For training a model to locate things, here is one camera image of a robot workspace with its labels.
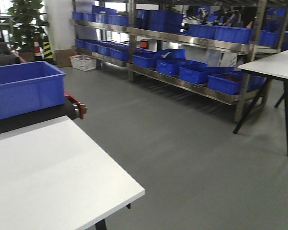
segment white tabletop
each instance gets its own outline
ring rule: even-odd
[[[144,193],[67,117],[0,134],[0,230],[85,230]]]
[[[288,50],[240,65],[240,69],[288,79]]]

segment white box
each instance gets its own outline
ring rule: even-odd
[[[84,54],[78,54],[70,56],[72,67],[82,70],[82,71],[88,71],[91,69],[96,69],[96,59],[94,57],[84,55]]]

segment green plant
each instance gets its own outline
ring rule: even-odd
[[[33,49],[34,39],[39,40],[42,46],[42,35],[45,34],[44,27],[49,22],[42,19],[39,10],[43,7],[42,0],[12,0],[12,7],[8,9],[8,14],[12,16],[13,32],[11,44],[13,49],[21,48],[30,51]]]

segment striped pole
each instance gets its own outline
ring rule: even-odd
[[[55,62],[53,58],[53,53],[47,35],[45,35],[43,39],[43,49],[44,49],[44,61],[47,61],[50,64],[54,64]]]
[[[34,60],[35,61],[42,61],[43,60],[41,49],[40,49],[39,42],[38,42],[37,38],[34,39]]]

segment gray floor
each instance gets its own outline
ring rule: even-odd
[[[110,64],[62,69],[66,90],[88,106],[75,122],[146,189],[106,218],[109,230],[288,230],[280,82],[235,135],[234,106],[146,77],[129,82]]]

